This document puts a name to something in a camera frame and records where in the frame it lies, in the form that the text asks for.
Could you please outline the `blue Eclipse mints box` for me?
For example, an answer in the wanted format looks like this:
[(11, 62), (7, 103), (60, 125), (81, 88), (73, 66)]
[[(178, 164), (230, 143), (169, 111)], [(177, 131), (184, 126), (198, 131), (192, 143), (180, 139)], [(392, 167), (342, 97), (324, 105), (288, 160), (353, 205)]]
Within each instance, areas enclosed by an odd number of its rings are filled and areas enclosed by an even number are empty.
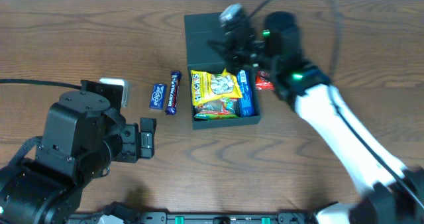
[(151, 109), (163, 109), (166, 95), (166, 84), (154, 84), (150, 98)]

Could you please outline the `red Hacks candy bag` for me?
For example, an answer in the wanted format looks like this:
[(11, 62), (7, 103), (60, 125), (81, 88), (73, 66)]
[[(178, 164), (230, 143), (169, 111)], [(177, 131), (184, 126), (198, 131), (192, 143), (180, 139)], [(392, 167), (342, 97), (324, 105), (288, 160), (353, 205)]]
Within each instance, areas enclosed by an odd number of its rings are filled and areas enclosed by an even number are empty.
[(270, 74), (264, 71), (258, 71), (256, 75), (256, 88), (259, 90), (274, 90), (274, 85), (270, 81)]

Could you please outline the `yellow Hacks candy bag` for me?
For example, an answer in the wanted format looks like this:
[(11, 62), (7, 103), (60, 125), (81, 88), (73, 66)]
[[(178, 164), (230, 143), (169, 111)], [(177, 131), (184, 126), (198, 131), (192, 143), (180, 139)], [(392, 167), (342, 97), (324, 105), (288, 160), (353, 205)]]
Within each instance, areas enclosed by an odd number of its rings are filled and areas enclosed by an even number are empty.
[(242, 98), (237, 77), (223, 70), (221, 74), (192, 70), (191, 96), (193, 106), (228, 98)]

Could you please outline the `Dairy Milk chocolate bar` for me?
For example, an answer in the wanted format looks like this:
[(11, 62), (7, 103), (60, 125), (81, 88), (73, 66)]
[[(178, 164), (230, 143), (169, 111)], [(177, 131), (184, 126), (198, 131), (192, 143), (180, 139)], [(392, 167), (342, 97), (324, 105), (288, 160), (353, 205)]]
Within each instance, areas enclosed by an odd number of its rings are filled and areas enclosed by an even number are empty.
[(170, 85), (170, 95), (168, 99), (168, 105), (165, 110), (167, 115), (176, 114), (176, 103), (178, 98), (178, 91), (180, 88), (180, 80), (182, 78), (182, 73), (180, 71), (171, 72), (171, 85)]

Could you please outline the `blue Oreo cookie pack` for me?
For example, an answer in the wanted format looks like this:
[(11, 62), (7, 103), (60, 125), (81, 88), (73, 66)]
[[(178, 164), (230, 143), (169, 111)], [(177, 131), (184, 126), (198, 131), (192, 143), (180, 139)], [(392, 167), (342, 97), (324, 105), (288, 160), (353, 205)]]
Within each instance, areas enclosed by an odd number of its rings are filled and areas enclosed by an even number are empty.
[(252, 89), (249, 76), (245, 70), (240, 70), (237, 75), (238, 84), (242, 93), (242, 98), (238, 99), (240, 116), (250, 117), (255, 114), (254, 103), (252, 100)]

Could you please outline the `Haribo gummy worms bag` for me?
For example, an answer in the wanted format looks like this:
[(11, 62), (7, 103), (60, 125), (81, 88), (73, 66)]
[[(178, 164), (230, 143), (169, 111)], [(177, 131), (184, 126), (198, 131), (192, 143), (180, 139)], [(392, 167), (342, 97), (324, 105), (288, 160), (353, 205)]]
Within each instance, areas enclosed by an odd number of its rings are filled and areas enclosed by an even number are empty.
[(236, 119), (238, 108), (238, 99), (224, 97), (196, 106), (194, 117), (204, 121)]

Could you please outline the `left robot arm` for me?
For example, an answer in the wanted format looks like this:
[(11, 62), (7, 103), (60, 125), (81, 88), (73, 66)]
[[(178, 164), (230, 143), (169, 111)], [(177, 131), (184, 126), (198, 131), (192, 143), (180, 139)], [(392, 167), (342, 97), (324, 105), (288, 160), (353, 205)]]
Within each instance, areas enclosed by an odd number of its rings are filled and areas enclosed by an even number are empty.
[(102, 95), (69, 91), (47, 115), (44, 134), (28, 139), (1, 169), (2, 223), (66, 223), (83, 189), (112, 162), (154, 154), (156, 120), (128, 124)]

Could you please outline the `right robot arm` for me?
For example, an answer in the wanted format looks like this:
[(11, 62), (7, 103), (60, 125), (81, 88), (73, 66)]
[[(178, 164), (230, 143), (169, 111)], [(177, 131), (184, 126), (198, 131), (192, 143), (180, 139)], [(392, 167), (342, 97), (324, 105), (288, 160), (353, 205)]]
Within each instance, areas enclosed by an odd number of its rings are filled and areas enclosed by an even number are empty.
[(277, 96), (288, 103), (328, 144), (348, 172), (361, 200), (316, 211), (317, 223), (422, 223), (423, 169), (409, 169), (390, 154), (348, 108), (330, 77), (304, 57), (295, 17), (266, 17), (257, 40), (237, 5), (219, 15), (225, 33), (210, 46), (236, 73), (265, 70)]

